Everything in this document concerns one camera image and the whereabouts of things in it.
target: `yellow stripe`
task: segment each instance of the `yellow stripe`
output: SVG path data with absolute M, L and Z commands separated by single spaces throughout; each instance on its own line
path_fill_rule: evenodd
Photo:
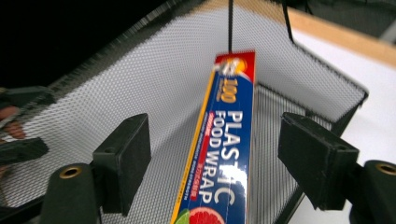
M 195 128 L 195 135 L 192 140 L 191 147 L 190 147 L 190 154 L 189 154 L 189 157 L 187 158 L 187 163 L 186 163 L 186 167 L 184 168 L 183 178 L 181 180 L 180 188 L 178 190 L 178 195 L 177 195 L 177 199 L 176 199 L 176 203 L 175 203 L 175 207 L 174 207 L 174 212 L 172 214 L 171 224 L 174 224 L 176 221 L 176 218 L 178 215 L 178 210 L 179 210 L 180 204 L 181 204 L 181 200 L 183 198 L 183 191 L 184 191 L 185 185 L 187 183 L 187 178 L 189 177 L 189 170 L 190 170 L 190 166 L 192 163 L 192 158 L 194 156 L 195 147 L 197 145 L 199 133 L 200 133 L 201 126 L 202 126 L 202 121 L 204 119 L 204 115 L 205 115 L 205 111 L 206 111 L 207 101 L 209 99 L 210 91 L 212 90 L 213 80 L 215 79 L 215 74 L 216 74 L 215 70 L 213 70 L 212 74 L 210 74 L 209 83 L 207 84 L 204 102 L 201 107 L 201 112 L 199 114 L 197 126 Z

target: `wire mesh basket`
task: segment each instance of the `wire mesh basket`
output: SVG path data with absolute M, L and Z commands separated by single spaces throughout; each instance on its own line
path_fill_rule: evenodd
M 152 160 L 145 179 L 129 216 L 103 214 L 103 221 L 169 223 L 211 66 L 230 39 L 233 50 L 257 55 L 249 223 L 286 222 L 302 192 L 277 158 L 280 116 L 306 115 L 341 134 L 367 93 L 290 41 L 282 5 L 231 3 L 168 1 L 52 84 L 57 103 L 21 118 L 28 137 L 41 137 L 49 153 L 12 165 L 0 183 L 7 205 L 44 195 L 52 172 L 91 162 L 124 119 L 148 113 Z

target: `black mesh basket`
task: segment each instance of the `black mesh basket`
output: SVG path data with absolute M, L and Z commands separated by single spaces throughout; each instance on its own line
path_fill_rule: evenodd
M 41 137 L 49 153 L 10 167 L 0 183 L 4 204 L 44 195 L 52 172 L 91 162 L 124 119 L 148 113 L 152 160 L 145 179 L 129 216 L 103 221 L 169 223 L 215 56 L 255 49 L 249 223 L 287 222 L 303 193 L 277 158 L 280 116 L 306 115 L 340 135 L 367 93 L 290 41 L 284 9 L 263 0 L 235 0 L 231 7 L 226 0 L 173 0 L 149 13 L 51 85 L 56 104 L 36 106 L 21 119 L 28 137 Z

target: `red stripe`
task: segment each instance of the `red stripe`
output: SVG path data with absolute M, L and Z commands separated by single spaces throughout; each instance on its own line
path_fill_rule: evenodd
M 191 200 L 196 201 L 198 196 L 198 191 L 201 183 L 202 173 L 205 166 L 206 152 L 209 145 L 210 133 L 212 131 L 213 119 L 215 117 L 215 113 L 212 111 L 209 113 L 209 118 L 207 119 L 206 128 L 205 128 L 205 136 L 201 146 L 201 151 L 198 158 L 197 168 L 195 170 L 194 180 L 192 182 L 191 189 Z

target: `dark background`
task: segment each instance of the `dark background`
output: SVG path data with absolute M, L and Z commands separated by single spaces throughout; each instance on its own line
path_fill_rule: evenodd
M 0 0 L 0 87 L 48 86 L 162 2 Z M 374 37 L 396 20 L 396 0 L 287 2 Z
M 48 86 L 164 0 L 1 0 L 0 86 Z

